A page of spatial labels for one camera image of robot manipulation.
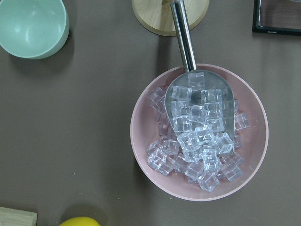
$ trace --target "black frame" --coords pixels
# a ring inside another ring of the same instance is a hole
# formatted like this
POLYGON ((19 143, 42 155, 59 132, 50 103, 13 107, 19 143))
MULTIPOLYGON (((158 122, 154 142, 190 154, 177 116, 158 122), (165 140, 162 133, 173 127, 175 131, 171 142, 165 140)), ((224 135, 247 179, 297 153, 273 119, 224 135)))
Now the black frame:
POLYGON ((262 26, 260 26, 259 25, 260 1, 261 0, 254 0, 253 26, 252 26, 253 32, 301 35, 300 29, 287 29, 287 28, 281 28, 281 27, 262 27, 262 26))

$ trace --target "silver scoop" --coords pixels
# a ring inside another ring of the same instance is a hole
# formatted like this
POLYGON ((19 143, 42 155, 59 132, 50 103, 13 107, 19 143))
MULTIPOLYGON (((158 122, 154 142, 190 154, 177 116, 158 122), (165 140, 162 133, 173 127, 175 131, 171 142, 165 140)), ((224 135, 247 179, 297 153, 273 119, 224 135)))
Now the silver scoop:
POLYGON ((190 38, 189 25, 187 21, 185 5, 183 0, 175 0, 171 3, 171 11, 174 18, 174 26, 177 33, 182 61, 186 73, 177 77, 167 89, 165 96, 165 110, 168 115, 171 126, 174 128, 171 102, 171 95, 174 86, 189 87, 188 74, 204 72, 206 89, 221 89, 223 98, 223 120, 225 132, 234 141, 234 96, 231 87, 221 76, 206 70, 198 70, 194 58, 193 47, 190 38))

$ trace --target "bowl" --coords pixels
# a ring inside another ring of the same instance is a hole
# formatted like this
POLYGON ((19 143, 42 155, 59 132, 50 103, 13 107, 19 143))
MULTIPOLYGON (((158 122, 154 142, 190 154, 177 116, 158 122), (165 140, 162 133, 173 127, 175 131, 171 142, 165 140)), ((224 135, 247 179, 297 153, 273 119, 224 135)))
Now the bowl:
POLYGON ((239 111, 245 112, 250 127, 241 129, 243 146, 236 151, 245 162, 240 165, 243 175, 232 182, 221 181, 211 192, 203 191, 196 184, 188 184, 181 173, 172 172, 163 176, 147 165, 148 145, 159 138, 156 112, 150 106, 149 95, 156 87, 166 86, 177 76, 184 73, 183 67, 173 68, 153 80, 140 95, 132 114, 130 125, 131 144, 135 158, 145 175, 163 191, 175 197, 191 201, 210 201, 228 196, 242 188, 255 175, 260 167, 268 146, 268 120, 262 103, 254 90, 240 77, 224 68, 198 64, 202 70, 212 71, 222 76, 231 86, 235 99, 239 101, 239 111))
POLYGON ((0 45, 8 53, 42 59, 62 48, 69 19, 62 0, 2 0, 0 30, 0 45))

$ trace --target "pile of ice cubes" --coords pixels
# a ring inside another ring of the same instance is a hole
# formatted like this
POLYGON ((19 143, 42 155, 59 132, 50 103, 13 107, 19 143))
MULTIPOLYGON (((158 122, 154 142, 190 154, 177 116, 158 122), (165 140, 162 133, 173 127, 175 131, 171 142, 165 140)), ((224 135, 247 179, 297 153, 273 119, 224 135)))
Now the pile of ice cubes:
POLYGON ((233 148, 242 146, 239 129, 249 127, 245 113, 238 113, 235 100, 235 137, 224 131, 222 90, 206 89, 204 73, 189 73, 189 87, 174 86, 171 127, 164 107, 167 87, 157 87, 150 94, 150 104, 157 111, 159 139, 146 153, 148 165, 164 176, 183 173, 190 184, 212 192, 220 180, 233 181, 243 173, 244 159, 233 148))

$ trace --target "pink bowl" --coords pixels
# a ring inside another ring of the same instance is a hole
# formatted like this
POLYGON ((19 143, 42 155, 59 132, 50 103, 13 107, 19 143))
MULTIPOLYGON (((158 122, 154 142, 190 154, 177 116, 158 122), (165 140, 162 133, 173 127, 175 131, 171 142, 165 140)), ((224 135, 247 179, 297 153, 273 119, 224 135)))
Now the pink bowl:
POLYGON ((250 127, 241 129, 239 134, 243 147, 237 152, 245 162, 240 166, 243 175, 233 182, 221 181, 211 192, 203 191, 198 185, 187 183, 181 173, 163 176, 147 165, 147 146, 159 138, 155 110, 150 106, 149 94, 158 86, 170 84, 177 76, 184 73, 183 67, 173 68, 152 81, 140 95, 131 119, 131 143, 135 158, 145 175, 165 192, 191 201, 209 201, 228 196, 242 188, 257 172, 268 146, 269 128, 266 113, 254 90, 234 73, 214 65, 198 64, 199 69, 215 72, 222 76, 231 86, 234 97, 239 101, 239 111, 245 112, 250 127))

